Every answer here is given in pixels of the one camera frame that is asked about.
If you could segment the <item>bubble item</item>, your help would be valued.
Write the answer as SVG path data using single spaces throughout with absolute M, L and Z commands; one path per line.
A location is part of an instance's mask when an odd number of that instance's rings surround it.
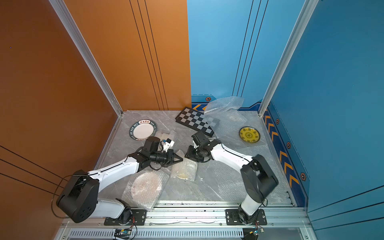
M 198 163 L 185 158 L 185 153 L 181 150 L 178 150 L 176 154 L 182 157 L 183 161 L 172 166 L 170 177 L 194 182 Z

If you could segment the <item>bubble wrap of green plate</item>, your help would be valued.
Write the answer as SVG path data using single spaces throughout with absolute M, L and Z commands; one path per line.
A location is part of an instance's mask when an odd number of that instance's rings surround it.
M 243 102 L 244 98 L 231 96 L 216 99 L 207 105 L 204 120 L 213 129 L 216 137 L 228 135 L 247 122 L 247 118 L 238 111 Z

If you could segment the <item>bubble white blue plate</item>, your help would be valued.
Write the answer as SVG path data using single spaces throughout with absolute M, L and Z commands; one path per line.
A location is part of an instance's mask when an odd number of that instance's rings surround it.
M 144 141 L 153 137 L 157 132 L 157 125 L 152 120 L 140 120 L 130 127 L 129 135 L 135 141 Z

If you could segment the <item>bubble pink plate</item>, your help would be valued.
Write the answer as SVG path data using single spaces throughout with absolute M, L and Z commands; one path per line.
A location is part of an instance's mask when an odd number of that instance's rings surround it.
M 132 207 L 151 211 L 163 192 L 170 175 L 163 170 L 143 170 L 129 177 L 122 200 Z

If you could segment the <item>bubble wrap of yellow plate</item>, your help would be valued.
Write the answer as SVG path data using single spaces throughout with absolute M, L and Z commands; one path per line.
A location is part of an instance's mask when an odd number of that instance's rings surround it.
M 212 150 L 214 161 L 218 161 L 239 172 L 251 203 L 262 206 L 287 204 L 284 200 L 286 184 L 281 184 L 281 175 L 268 145 L 231 149 L 224 143 Z

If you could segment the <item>yellow dinner plate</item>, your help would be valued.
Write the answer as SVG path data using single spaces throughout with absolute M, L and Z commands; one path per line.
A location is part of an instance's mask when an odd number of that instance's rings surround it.
M 242 127 L 239 131 L 239 136 L 244 142 L 250 144 L 257 143 L 261 139 L 259 131 L 250 126 Z

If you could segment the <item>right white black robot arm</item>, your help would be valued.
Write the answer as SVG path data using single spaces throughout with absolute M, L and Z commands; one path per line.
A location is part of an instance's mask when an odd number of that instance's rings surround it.
M 236 152 L 201 131 L 192 135 L 192 139 L 194 144 L 189 146 L 185 158 L 197 163 L 221 162 L 241 174 L 247 195 L 238 208 L 239 218 L 244 225 L 254 223 L 259 208 L 267 204 L 268 195 L 279 184 L 266 159 L 262 155 L 252 157 Z

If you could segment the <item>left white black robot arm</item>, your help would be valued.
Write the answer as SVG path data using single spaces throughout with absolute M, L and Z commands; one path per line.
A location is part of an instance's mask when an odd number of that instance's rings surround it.
M 119 225 L 127 225 L 133 218 L 131 206 L 121 199 L 103 200 L 99 198 L 99 193 L 120 179 L 150 167 L 152 163 L 166 168 L 182 160 L 173 149 L 164 148 L 159 138 L 149 137 L 144 146 L 117 163 L 95 171 L 74 172 L 68 177 L 56 206 L 75 223 L 88 218 L 109 218 Z

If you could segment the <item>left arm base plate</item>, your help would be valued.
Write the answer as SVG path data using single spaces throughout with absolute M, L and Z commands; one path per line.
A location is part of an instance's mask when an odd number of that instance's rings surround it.
M 106 218 L 105 226 L 143 226 L 147 217 L 147 210 L 131 209 L 123 211 L 122 215 L 117 219 Z

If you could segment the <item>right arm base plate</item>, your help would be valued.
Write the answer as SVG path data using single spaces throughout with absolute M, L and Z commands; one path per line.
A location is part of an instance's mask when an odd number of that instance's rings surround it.
M 258 225 L 266 226 L 267 218 L 263 209 L 258 209 L 253 215 L 249 216 L 240 209 L 226 209 L 226 223 L 228 226 L 236 225 Z

